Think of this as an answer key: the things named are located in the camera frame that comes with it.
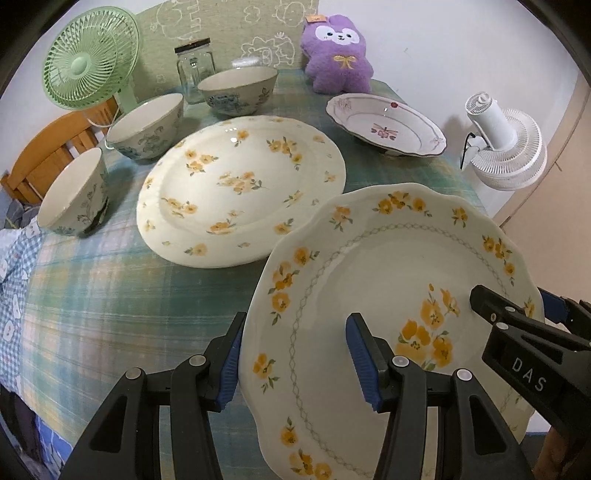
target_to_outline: large oval plate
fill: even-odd
[[[322,132],[242,117],[189,135],[160,159],[139,193],[137,223],[171,262],[230,267],[267,256],[344,186],[343,157]]]
[[[345,340],[371,332],[423,368],[473,371],[517,439],[532,408],[481,360],[490,325],[469,306],[483,284],[543,320],[522,256],[466,201],[418,184],[327,202],[273,250],[242,339],[239,380],[266,462],[283,479],[371,479],[388,421],[365,403]],[[429,415],[423,478],[436,462]]]

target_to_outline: green desk fan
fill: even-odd
[[[140,47],[132,13],[117,7],[88,10],[68,23],[49,49],[45,92],[68,110],[84,110],[115,95],[119,109],[128,113],[138,106],[129,77]]]

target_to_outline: yellow flower pattern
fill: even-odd
[[[297,154],[295,154],[294,156],[291,157],[291,162],[294,164],[294,168],[296,170],[299,170],[300,169],[301,159],[302,159],[301,153],[297,153]]]
[[[468,220],[468,214],[466,213],[466,211],[462,207],[458,207],[453,208],[452,212],[453,224],[455,225],[456,223],[461,222],[462,226],[466,228],[466,221]]]
[[[184,218],[184,214],[192,215],[197,212],[197,205],[192,204],[188,200],[185,203],[179,202],[177,199],[162,197],[169,206],[172,207],[171,213],[174,216]]]
[[[265,393],[268,388],[275,388],[274,384],[279,377],[272,377],[271,374],[273,372],[273,364],[275,360],[272,358],[267,361],[267,355],[264,353],[260,353],[255,362],[252,366],[252,372],[261,380],[264,380],[264,383],[261,385],[262,392]]]
[[[423,325],[408,319],[398,337],[396,355],[404,355],[417,364],[422,364],[427,357],[427,346],[431,344],[431,334]]]
[[[231,187],[238,195],[265,188],[262,181],[255,178],[253,171],[247,171],[238,176],[232,176],[232,172],[228,171],[220,175],[219,180],[221,181],[217,183],[218,186]]]
[[[211,227],[209,227],[209,230],[207,230],[207,233],[211,234],[211,235],[227,235],[229,233],[232,233],[233,227],[235,227],[236,224],[232,223],[231,220],[226,219],[225,222],[217,222],[214,223]]]
[[[350,217],[351,209],[348,207],[335,207],[335,211],[332,214],[329,222],[332,223],[336,230],[337,228],[342,232],[343,231],[343,224],[345,222],[353,223],[353,219]]]
[[[197,255],[203,257],[207,253],[207,246],[205,244],[197,244],[194,247],[187,248],[184,251],[187,255]]]
[[[439,330],[445,317],[448,314],[459,317],[460,309],[456,299],[448,290],[441,288],[440,291],[441,302],[446,312],[441,311],[439,301],[433,296],[435,288],[430,283],[428,298],[423,300],[420,309],[420,317],[425,326],[418,325],[413,319],[408,319],[400,330],[394,349],[396,355],[404,355],[427,371],[445,367],[453,359],[453,345],[448,338],[449,332],[447,330],[439,332]]]
[[[314,474],[314,465],[312,464],[312,457],[306,455],[302,449],[297,453],[293,452],[290,455],[291,470],[300,476],[309,476]]]
[[[234,142],[234,147],[237,147],[238,145],[240,145],[243,141],[245,141],[249,136],[249,133],[247,130],[238,130],[238,132],[236,132],[236,137],[232,138],[232,141]]]
[[[513,250],[507,248],[507,245],[503,242],[501,238],[499,238],[498,242],[490,236],[482,235],[482,246],[484,247],[485,252],[495,254],[495,257],[499,260],[503,261],[503,271],[509,277],[509,281],[511,285],[515,285],[515,265],[512,262],[509,262],[509,258],[513,253]]]
[[[287,417],[287,424],[281,429],[281,443],[288,447],[295,445],[298,441],[297,435],[294,432],[296,427],[293,425],[291,418]]]
[[[277,225],[275,225],[273,227],[273,230],[275,231],[275,233],[277,235],[287,235],[289,232],[291,232],[291,228],[293,226],[293,223],[294,223],[294,219],[289,218],[286,222],[278,223]]]
[[[287,422],[281,429],[279,440],[288,448],[294,447],[299,442],[296,426],[291,417],[287,417]],[[332,477],[333,471],[328,463],[318,462],[314,464],[311,455],[305,454],[302,448],[297,449],[297,451],[292,450],[288,460],[291,471],[300,476],[310,477],[311,480],[313,480],[312,477],[316,477],[316,480],[330,480]]]
[[[401,210],[404,207],[408,207],[413,212],[420,212],[426,217],[433,216],[431,212],[427,210],[427,204],[422,198],[411,198],[410,194],[407,192],[393,192],[388,194],[388,198],[380,200],[377,207],[374,207],[372,210],[381,213],[382,215],[390,215],[395,208]]]
[[[296,153],[296,142],[294,142],[293,140],[288,140],[287,137],[283,137],[283,141],[275,139],[267,140],[267,145],[273,153],[281,151],[281,153],[289,155],[291,162],[294,164],[294,168],[296,170],[300,169],[302,155],[301,153]]]
[[[294,256],[293,261],[301,266],[304,267],[309,261],[316,260],[319,255],[319,251],[311,251],[306,247],[297,248]],[[300,274],[300,270],[298,268],[293,269],[292,265],[288,261],[281,262],[277,270],[273,272],[272,275],[272,286],[267,292],[268,295],[271,296],[271,305],[273,307],[273,311],[271,312],[271,316],[273,318],[271,325],[275,325],[279,320],[281,320],[281,314],[287,310],[290,306],[291,299],[287,293],[287,290],[293,285],[294,277]]]
[[[531,297],[529,297],[527,301],[524,302],[523,309],[525,310],[525,315],[527,317],[531,319],[534,317],[535,305],[534,302],[531,300]]]
[[[299,201],[302,197],[303,193],[300,190],[296,190],[293,194],[289,195],[283,203],[287,204],[287,207],[291,207],[294,203]]]
[[[197,152],[195,150],[187,150],[185,152],[185,157],[189,160],[192,158],[197,157]],[[187,163],[187,169],[191,172],[189,175],[192,177],[197,172],[205,173],[204,165],[209,165],[212,162],[218,160],[219,157],[215,157],[214,155],[201,155],[198,160],[192,160],[191,162]]]
[[[328,182],[333,182],[336,180],[336,175],[333,175],[332,173],[329,173],[328,170],[326,170],[324,172],[324,183],[328,183]]]
[[[310,260],[316,260],[320,252],[310,252],[306,247],[298,248],[294,254],[294,262],[300,266],[305,266]]]

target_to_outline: blue gripper pad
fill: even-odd
[[[220,389],[216,397],[216,402],[220,405],[222,410],[226,408],[227,403],[232,400],[234,392],[236,391],[236,386],[238,385],[238,358],[240,356],[240,344],[242,343],[243,331],[244,325],[240,328],[240,331],[232,342],[230,352],[228,353],[228,357],[220,372]]]
[[[347,318],[345,337],[365,401],[375,411],[378,411],[382,406],[382,398],[379,395],[378,369],[371,359],[359,328],[352,316]]]

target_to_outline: table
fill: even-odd
[[[402,101],[386,84],[374,93]],[[312,92],[299,70],[280,72],[261,114],[297,118],[322,130],[340,148],[345,191],[414,181],[464,197],[482,209],[456,165],[442,157],[389,157],[354,138],[326,114],[329,96]],[[189,106],[179,138],[217,117],[205,104]],[[111,205],[90,237],[49,233],[30,279],[22,333],[22,397],[57,433],[75,443],[100,403],[130,367],[147,373],[176,367],[203,352],[246,311],[265,265],[200,270],[174,265],[144,244],[135,222],[139,190],[154,162],[105,154]],[[168,439],[167,412],[161,438]],[[210,415],[226,480],[276,478],[264,462],[252,416],[237,391],[222,414]],[[162,443],[163,478],[171,474],[170,444]]]

